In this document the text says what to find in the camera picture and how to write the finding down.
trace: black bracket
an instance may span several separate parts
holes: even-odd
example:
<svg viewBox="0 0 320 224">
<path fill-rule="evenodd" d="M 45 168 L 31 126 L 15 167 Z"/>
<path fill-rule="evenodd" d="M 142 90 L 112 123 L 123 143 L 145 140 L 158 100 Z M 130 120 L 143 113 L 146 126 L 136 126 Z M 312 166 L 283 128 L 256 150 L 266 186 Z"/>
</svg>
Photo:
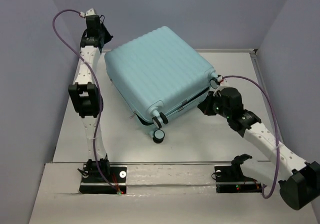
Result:
<svg viewBox="0 0 320 224">
<path fill-rule="evenodd" d="M 288 206 L 300 210 L 320 195 L 320 165 L 314 161 L 292 172 L 287 181 L 279 181 L 280 195 Z"/>
<path fill-rule="evenodd" d="M 69 85 L 68 92 L 73 107 L 81 118 L 85 116 L 93 116 L 96 118 L 98 116 L 100 113 L 99 92 L 95 84 L 88 83 L 79 85 L 78 83 L 74 83 L 73 85 Z"/>
<path fill-rule="evenodd" d="M 110 176 L 110 163 L 107 157 L 105 157 L 105 159 L 100 159 L 98 161 L 98 165 L 100 167 L 101 172 L 104 174 L 105 177 L 109 177 Z M 102 179 L 96 162 L 89 159 L 86 164 L 83 166 L 83 170 L 78 169 L 78 171 L 81 173 L 81 175 L 85 178 L 90 177 L 93 179 Z"/>
<path fill-rule="evenodd" d="M 231 165 L 217 165 L 214 167 L 213 175 L 216 176 L 217 182 L 235 182 L 248 181 L 250 178 L 245 177 L 241 171 L 240 165 L 246 160 L 252 159 L 248 154 L 238 155 L 232 161 Z"/>
<path fill-rule="evenodd" d="M 113 36 L 108 32 L 103 22 L 100 21 L 99 15 L 87 16 L 86 20 L 86 30 L 84 31 L 80 47 L 94 46 L 95 48 L 102 51 L 103 46 L 111 41 Z"/>
</svg>

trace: white enclosure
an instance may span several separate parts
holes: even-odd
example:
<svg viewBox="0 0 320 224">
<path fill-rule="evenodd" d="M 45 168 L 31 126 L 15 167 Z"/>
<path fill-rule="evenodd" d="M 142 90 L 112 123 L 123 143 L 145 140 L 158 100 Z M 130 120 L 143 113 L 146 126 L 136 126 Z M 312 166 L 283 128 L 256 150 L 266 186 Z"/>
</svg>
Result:
<svg viewBox="0 0 320 224">
<path fill-rule="evenodd" d="M 107 49 L 164 25 L 197 49 L 258 49 L 284 142 L 320 161 L 320 0 L 0 0 L 0 223 L 29 222 L 64 118 L 78 61 L 52 18 L 89 8 L 114 35 Z M 85 23 L 76 14 L 57 27 L 79 48 Z M 319 218 L 319 198 L 313 207 Z"/>
</svg>

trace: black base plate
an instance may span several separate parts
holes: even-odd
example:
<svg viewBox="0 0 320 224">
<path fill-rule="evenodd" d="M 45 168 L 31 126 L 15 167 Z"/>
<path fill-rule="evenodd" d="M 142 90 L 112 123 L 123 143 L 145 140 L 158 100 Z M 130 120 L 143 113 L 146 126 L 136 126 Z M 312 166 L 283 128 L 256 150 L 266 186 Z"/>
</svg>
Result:
<svg viewBox="0 0 320 224">
<path fill-rule="evenodd" d="M 119 185 L 120 191 L 122 191 L 122 194 L 125 194 L 126 191 L 126 176 L 122 178 L 120 176 L 121 171 L 127 172 L 126 166 L 111 166 L 110 167 L 111 174 L 106 178 L 112 185 L 114 184 L 112 176 L 116 176 L 116 181 Z M 81 184 L 79 187 L 79 192 L 82 194 L 117 194 L 117 190 L 112 188 L 108 183 L 104 181 L 104 179 L 101 176 L 87 176 L 87 177 L 81 177 Z"/>
</svg>

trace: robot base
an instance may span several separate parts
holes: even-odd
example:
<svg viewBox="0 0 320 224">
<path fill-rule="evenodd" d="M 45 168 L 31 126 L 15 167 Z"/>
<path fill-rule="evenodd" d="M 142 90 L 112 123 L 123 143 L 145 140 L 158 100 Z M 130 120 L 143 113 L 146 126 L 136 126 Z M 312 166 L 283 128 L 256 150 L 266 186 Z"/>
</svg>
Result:
<svg viewBox="0 0 320 224">
<path fill-rule="evenodd" d="M 78 169 L 78 171 L 82 174 L 79 192 L 82 194 L 117 194 L 117 190 L 112 188 L 101 177 L 98 169 L 88 168 L 88 162 L 87 164 L 83 165 L 82 170 Z M 106 171 L 106 169 L 101 168 L 101 170 L 104 176 L 113 186 L 116 186 L 114 178 L 116 179 L 117 185 L 122 194 L 125 194 L 127 192 L 125 184 L 127 179 L 126 166 L 109 166 L 109 173 Z"/>
</svg>

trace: cable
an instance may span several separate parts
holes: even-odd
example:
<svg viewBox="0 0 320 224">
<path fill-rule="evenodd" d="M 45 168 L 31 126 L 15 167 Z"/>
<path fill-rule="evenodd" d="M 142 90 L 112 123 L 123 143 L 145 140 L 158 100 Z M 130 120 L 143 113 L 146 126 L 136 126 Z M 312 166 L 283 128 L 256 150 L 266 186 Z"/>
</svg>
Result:
<svg viewBox="0 0 320 224">
<path fill-rule="evenodd" d="M 80 16 L 80 12 L 79 11 L 76 11 L 76 10 L 62 10 L 62 11 L 60 11 L 59 13 L 57 13 L 56 15 L 55 15 L 55 17 L 53 18 L 53 20 L 52 20 L 52 28 L 53 28 L 53 31 L 55 32 L 55 34 L 56 34 L 56 36 L 72 51 L 72 52 L 74 52 L 74 54 L 75 55 L 77 55 L 78 56 L 78 58 L 79 59 L 81 59 L 83 62 L 84 62 L 84 64 L 88 67 L 88 69 L 91 71 L 91 73 L 92 73 L 92 76 L 93 76 L 93 78 L 94 78 L 94 81 L 95 81 L 95 83 L 96 83 L 96 87 L 97 87 L 97 89 L 98 89 L 98 95 L 99 95 L 99 110 L 102 110 L 102 107 L 103 107 L 103 103 L 102 103 L 102 99 L 100 98 L 100 96 L 101 96 L 101 92 L 100 92 L 100 87 L 99 87 L 99 83 L 98 83 L 98 79 L 97 79 L 97 77 L 96 77 L 96 75 L 95 75 L 95 73 L 94 73 L 94 71 L 93 71 L 93 69 L 91 68 L 91 66 L 89 65 L 89 63 L 87 62 L 87 61 L 85 61 L 84 60 L 84 58 L 80 55 L 80 53 L 78 53 L 74 48 L 72 48 L 60 35 L 59 35 L 59 33 L 57 32 L 57 29 L 56 29 L 56 22 L 55 22 L 55 20 L 57 19 L 57 17 L 59 16 L 59 15 L 61 15 L 62 13 L 64 13 L 64 12 L 75 12 L 75 13 L 77 13 L 77 14 L 79 14 L 79 16 Z M 108 179 L 105 177 L 105 175 L 102 173 L 102 171 L 101 171 L 101 169 L 100 169 L 100 166 L 99 166 L 99 162 L 98 162 L 98 158 L 97 158 L 97 152 L 96 152 L 96 139 L 95 139 L 95 137 L 96 137 L 96 133 L 97 133 L 97 131 L 98 131 L 98 127 L 99 127 L 99 124 L 100 124 L 100 118 L 101 118 L 101 113 L 98 115 L 98 117 L 97 117 L 97 123 L 96 123 L 96 126 L 95 126 L 95 129 L 94 129 L 94 136 L 93 136 L 93 150 L 94 150 L 94 157 L 95 157 L 95 163 L 96 163 L 96 166 L 97 166 L 97 168 L 98 168 L 98 171 L 99 171 L 99 173 L 100 173 L 100 175 L 101 175 L 101 177 L 104 179 L 104 181 L 106 182 L 106 183 L 108 183 L 113 189 L 115 189 L 115 190 L 117 190 L 117 188 L 115 187 L 115 186 L 113 186 L 111 183 L 110 183 L 110 181 L 108 181 Z"/>
<path fill-rule="evenodd" d="M 271 105 L 271 101 L 270 101 L 270 98 L 268 97 L 268 95 L 267 95 L 267 93 L 265 92 L 265 90 L 258 84 L 258 83 L 256 83 L 255 81 L 253 81 L 253 80 L 251 80 L 251 79 L 249 79 L 249 78 L 247 78 L 247 77 L 243 77 L 243 76 L 239 76 L 239 75 L 228 75 L 228 76 L 224 76 L 223 77 L 223 79 L 227 79 L 227 78 L 239 78 L 239 79 L 244 79 L 244 80 L 248 80 L 248 81 L 250 81 L 251 83 L 253 83 L 254 85 L 256 85 L 260 90 L 261 90 L 261 92 L 263 93 L 263 95 L 265 96 L 265 98 L 266 98 L 266 100 L 267 100 L 267 102 L 268 102 L 268 104 L 269 104 L 269 107 L 270 107 L 270 110 L 271 110 L 271 114 L 272 114 L 272 119 L 273 119 L 273 124 L 274 124 L 274 135 L 275 135 L 275 137 L 276 137 L 276 139 L 275 139 L 275 146 L 276 146 L 276 150 L 277 150 L 277 152 L 276 152 L 276 164 L 275 164 L 275 175 L 274 175 L 274 178 L 273 178 L 273 183 L 272 183 L 272 187 L 271 187 L 271 190 L 270 190 L 270 193 L 268 194 L 268 195 L 265 195 L 265 191 L 264 191 L 264 189 L 265 189 L 265 185 L 263 184 L 263 186 L 262 186 L 262 196 L 263 196 L 263 198 L 264 199 L 269 199 L 271 196 L 272 196 L 272 194 L 273 194 L 273 192 L 274 192 L 274 189 L 275 189 L 275 187 L 276 187 L 276 183 L 277 183 L 277 178 L 278 178 L 278 173 L 279 173 L 279 167 L 280 167 L 280 150 L 279 150 L 279 148 L 278 148 L 278 146 L 279 146 L 279 132 L 278 132 L 278 126 L 277 126 L 277 119 L 276 119 L 276 113 L 274 112 L 274 110 L 273 110 L 273 107 L 272 107 L 272 105 Z"/>
</svg>

